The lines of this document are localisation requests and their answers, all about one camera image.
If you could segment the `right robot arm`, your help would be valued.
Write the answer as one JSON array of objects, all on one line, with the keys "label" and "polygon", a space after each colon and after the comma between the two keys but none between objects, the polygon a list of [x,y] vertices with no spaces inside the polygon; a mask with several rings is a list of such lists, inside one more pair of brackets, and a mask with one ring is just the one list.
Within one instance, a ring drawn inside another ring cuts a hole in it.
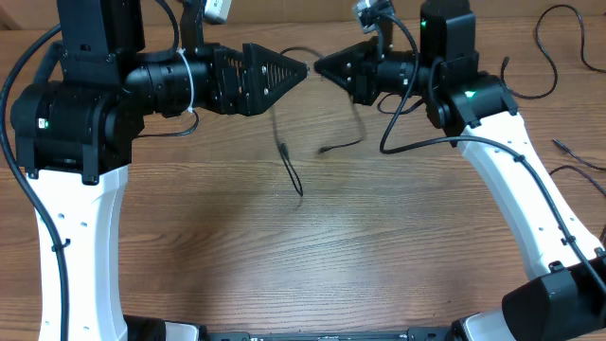
[{"label": "right robot arm", "polygon": [[419,97],[443,141],[460,150],[486,183],[523,257],[527,283],[498,308],[449,327],[412,327],[407,340],[569,340],[605,326],[605,248],[566,203],[533,148],[506,85],[479,69],[476,19],[466,1],[427,1],[420,36],[395,51],[401,27],[388,1],[354,13],[366,42],[333,53],[315,70],[356,103],[380,93]]}]

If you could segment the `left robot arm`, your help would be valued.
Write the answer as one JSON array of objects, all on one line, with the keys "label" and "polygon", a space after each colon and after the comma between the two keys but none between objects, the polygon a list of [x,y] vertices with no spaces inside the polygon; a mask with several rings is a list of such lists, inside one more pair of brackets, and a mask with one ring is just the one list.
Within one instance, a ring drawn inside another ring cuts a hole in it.
[{"label": "left robot arm", "polygon": [[36,42],[34,81],[1,106],[1,146],[39,231],[43,340],[205,340],[201,325],[126,315],[119,221],[132,148],[151,114],[256,116],[308,74],[256,44],[209,44],[226,1],[187,1],[173,42],[149,52],[137,0],[59,0],[60,22]]}]

